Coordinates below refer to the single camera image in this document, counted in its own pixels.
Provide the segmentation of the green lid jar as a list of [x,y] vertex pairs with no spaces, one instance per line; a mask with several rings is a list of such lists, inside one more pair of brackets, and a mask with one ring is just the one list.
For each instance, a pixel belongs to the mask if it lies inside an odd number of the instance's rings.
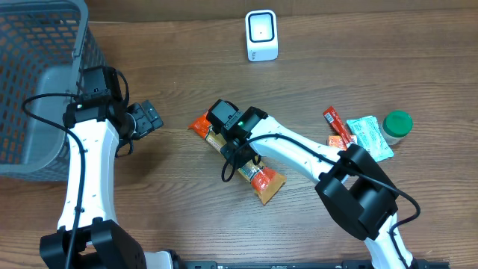
[[405,111],[392,111],[379,125],[388,145],[398,144],[413,128],[413,119]]

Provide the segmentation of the orange red noodle packet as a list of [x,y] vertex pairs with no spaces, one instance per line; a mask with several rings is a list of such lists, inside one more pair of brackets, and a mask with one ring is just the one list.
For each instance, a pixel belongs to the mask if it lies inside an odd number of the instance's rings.
[[[226,153],[223,152],[226,149],[226,140],[221,134],[214,133],[212,124],[207,121],[206,115],[207,113],[204,113],[196,118],[188,128],[194,130],[201,138],[226,158]],[[256,164],[251,160],[235,171],[239,172],[239,174],[251,184],[261,203],[266,205],[286,183],[287,177],[267,167],[266,164],[263,161],[259,161],[258,158],[255,161]]]

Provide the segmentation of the red stick sachet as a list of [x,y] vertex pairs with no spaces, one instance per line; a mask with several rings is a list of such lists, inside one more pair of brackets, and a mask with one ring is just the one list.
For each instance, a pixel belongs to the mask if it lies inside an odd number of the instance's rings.
[[353,143],[352,136],[346,130],[343,121],[338,115],[338,112],[332,106],[330,106],[323,112],[323,116],[332,126],[332,128],[341,136],[345,147],[350,146]]

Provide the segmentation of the orange Kleenex tissue pack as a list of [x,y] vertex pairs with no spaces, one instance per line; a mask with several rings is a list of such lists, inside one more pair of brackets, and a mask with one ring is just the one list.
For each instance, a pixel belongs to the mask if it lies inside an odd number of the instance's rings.
[[327,145],[330,147],[339,148],[340,150],[346,150],[348,148],[348,145],[344,142],[344,139],[340,135],[328,136]]

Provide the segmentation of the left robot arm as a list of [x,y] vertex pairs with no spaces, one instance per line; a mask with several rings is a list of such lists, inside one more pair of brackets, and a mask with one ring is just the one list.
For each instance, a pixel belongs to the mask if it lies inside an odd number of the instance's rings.
[[48,268],[181,268],[172,250],[146,252],[117,222],[114,162],[164,124],[149,101],[129,102],[125,76],[113,67],[83,72],[81,93],[63,115],[69,142],[66,199],[57,231],[40,239]]

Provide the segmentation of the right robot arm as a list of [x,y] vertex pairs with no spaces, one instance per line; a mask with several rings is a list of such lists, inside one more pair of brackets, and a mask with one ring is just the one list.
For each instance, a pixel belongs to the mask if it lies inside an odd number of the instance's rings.
[[241,111],[218,99],[206,119],[214,133],[226,140],[226,166],[234,170],[248,161],[272,158],[304,175],[314,184],[331,218],[348,234],[363,241],[374,268],[417,268],[399,227],[416,219],[399,220],[397,198],[416,201],[398,189],[361,146],[346,150],[326,146],[284,127],[265,111]]

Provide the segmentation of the teal wet wipes pack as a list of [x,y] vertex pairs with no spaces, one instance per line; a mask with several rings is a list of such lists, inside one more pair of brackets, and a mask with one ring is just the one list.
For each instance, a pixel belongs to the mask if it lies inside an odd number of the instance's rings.
[[393,158],[394,153],[379,130],[375,116],[366,116],[355,120],[347,120],[350,131],[357,137],[358,145],[363,147],[374,161]]

